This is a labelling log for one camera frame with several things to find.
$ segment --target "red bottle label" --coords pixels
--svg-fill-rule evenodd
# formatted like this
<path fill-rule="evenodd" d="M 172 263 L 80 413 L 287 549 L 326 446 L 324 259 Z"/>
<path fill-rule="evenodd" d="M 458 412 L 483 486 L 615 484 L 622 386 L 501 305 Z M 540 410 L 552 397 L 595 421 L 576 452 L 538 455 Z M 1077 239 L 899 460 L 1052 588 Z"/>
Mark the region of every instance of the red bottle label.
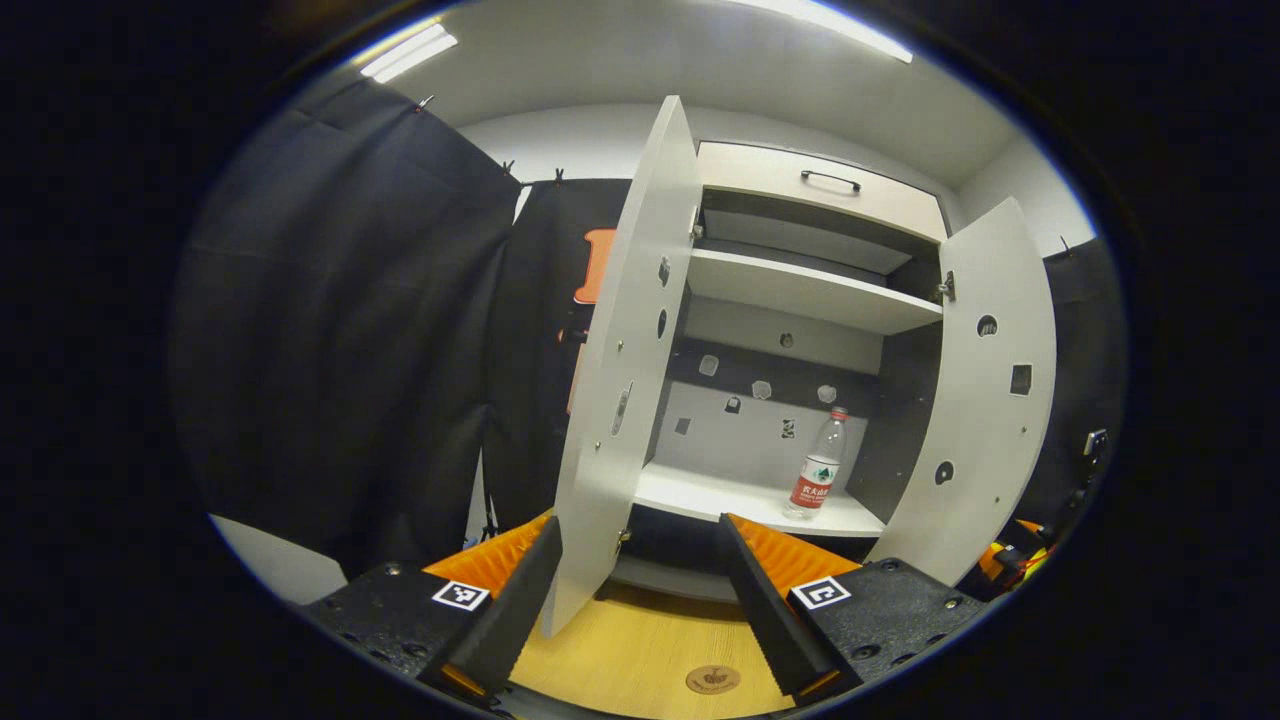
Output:
<path fill-rule="evenodd" d="M 838 464 L 806 457 L 804 470 L 800 471 L 796 487 L 791 491 L 791 502 L 800 507 L 822 507 L 822 501 L 827 500 L 831 483 L 836 480 L 836 473 L 838 471 Z"/>

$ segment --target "wooden floor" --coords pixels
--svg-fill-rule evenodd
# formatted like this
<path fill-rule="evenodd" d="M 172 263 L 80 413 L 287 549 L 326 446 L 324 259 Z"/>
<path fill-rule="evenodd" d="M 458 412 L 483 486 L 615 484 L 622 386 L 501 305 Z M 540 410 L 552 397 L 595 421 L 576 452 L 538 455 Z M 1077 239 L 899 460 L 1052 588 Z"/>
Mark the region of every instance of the wooden floor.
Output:
<path fill-rule="evenodd" d="M 607 583 L 554 638 L 535 626 L 511 679 L 566 702 L 634 717 L 713 720 L 792 707 L 741 610 Z M 723 665 L 741 685 L 699 694 L 685 678 Z"/>

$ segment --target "dark gray panel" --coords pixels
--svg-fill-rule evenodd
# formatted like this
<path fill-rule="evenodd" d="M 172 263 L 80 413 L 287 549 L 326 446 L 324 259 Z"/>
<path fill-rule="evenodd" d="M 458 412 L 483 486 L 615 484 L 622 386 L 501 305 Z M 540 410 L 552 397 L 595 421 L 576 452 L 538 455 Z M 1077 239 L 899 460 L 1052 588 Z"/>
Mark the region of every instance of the dark gray panel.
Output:
<path fill-rule="evenodd" d="M 692 296 L 694 293 L 690 292 L 689 283 L 685 283 L 685 293 L 680 299 L 680 306 L 689 307 L 689 299 Z M 685 325 L 687 324 L 689 324 L 689 313 L 685 311 L 681 313 L 680 318 L 676 319 L 675 328 L 667 328 L 667 337 L 671 338 L 671 342 L 676 343 L 673 346 L 675 350 L 680 348 L 680 341 L 681 338 L 685 337 Z M 669 397 L 671 397 L 671 377 L 668 375 L 662 380 L 662 393 L 658 396 L 658 413 L 653 418 L 653 428 L 649 430 L 649 447 L 645 450 L 644 454 L 645 465 L 648 465 L 649 461 L 653 460 L 653 456 L 658 452 L 658 436 L 660 434 L 662 430 L 662 423 L 667 419 L 667 400 Z"/>
<path fill-rule="evenodd" d="M 703 355 L 719 359 L 719 368 L 712 377 L 698 372 Z M 751 383 L 760 379 L 768 380 L 772 388 L 771 402 L 812 410 L 831 410 L 831 404 L 818 400 L 818 387 L 833 386 L 836 404 L 855 418 L 872 416 L 878 384 L 876 375 L 687 337 L 680 338 L 667 363 L 667 382 L 721 389 L 742 397 L 751 397 Z"/>
<path fill-rule="evenodd" d="M 631 539 L 622 543 L 622 555 L 669 568 L 724 574 L 723 560 L 716 550 L 717 523 L 713 520 L 698 520 L 632 505 L 627 527 L 631 528 Z M 877 539 L 792 534 L 854 562 L 863 562 Z"/>
<path fill-rule="evenodd" d="M 776 218 L 707 210 L 705 236 L 799 252 L 887 275 L 911 259 L 883 245 Z"/>
<path fill-rule="evenodd" d="M 942 359 L 942 323 L 886 337 L 882 352 L 874 406 L 847 491 L 888 523 L 929 428 Z"/>
<path fill-rule="evenodd" d="M 942 282 L 942 269 L 937 260 L 908 260 L 901 268 L 890 273 L 886 287 L 928 302 L 938 302 L 938 283 Z"/>
<path fill-rule="evenodd" d="M 773 218 L 788 223 L 822 228 L 824 231 L 865 240 L 867 242 L 876 245 L 883 245 L 891 250 L 906 252 L 911 258 L 918 258 L 931 263 L 938 261 L 938 245 L 936 242 L 882 225 L 874 220 L 846 215 L 845 213 L 838 213 L 836 210 L 814 208 L 812 205 L 803 205 L 790 200 L 745 195 L 726 190 L 704 191 L 703 209 L 740 213 L 742 215 L 758 215 L 762 218 Z"/>

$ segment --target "screw hole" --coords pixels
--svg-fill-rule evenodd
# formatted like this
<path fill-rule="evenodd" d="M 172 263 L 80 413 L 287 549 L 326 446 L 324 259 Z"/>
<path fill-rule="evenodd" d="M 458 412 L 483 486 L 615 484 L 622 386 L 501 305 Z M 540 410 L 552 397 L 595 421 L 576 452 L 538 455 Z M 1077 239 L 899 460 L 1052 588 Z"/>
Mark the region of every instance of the screw hole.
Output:
<path fill-rule="evenodd" d="M 942 464 L 938 465 L 938 469 L 933 471 L 933 482 L 941 486 L 954 478 L 955 474 L 956 466 L 952 465 L 950 460 L 943 460 Z"/>

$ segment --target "drawer handle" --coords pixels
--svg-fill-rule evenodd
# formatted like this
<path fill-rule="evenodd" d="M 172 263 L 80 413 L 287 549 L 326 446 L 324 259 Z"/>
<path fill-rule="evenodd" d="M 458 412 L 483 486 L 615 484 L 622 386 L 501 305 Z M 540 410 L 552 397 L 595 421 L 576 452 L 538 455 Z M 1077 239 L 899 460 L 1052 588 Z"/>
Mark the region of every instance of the drawer handle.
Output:
<path fill-rule="evenodd" d="M 800 178 L 801 179 L 809 179 L 809 176 L 820 176 L 820 177 L 824 177 L 824 178 L 838 179 L 840 182 L 847 182 L 849 184 L 854 186 L 854 192 L 861 192 L 863 191 L 863 186 L 860 186 L 856 182 L 850 181 L 850 179 L 837 178 L 836 176 L 828 176 L 827 173 L 815 173 L 813 170 L 800 170 Z"/>

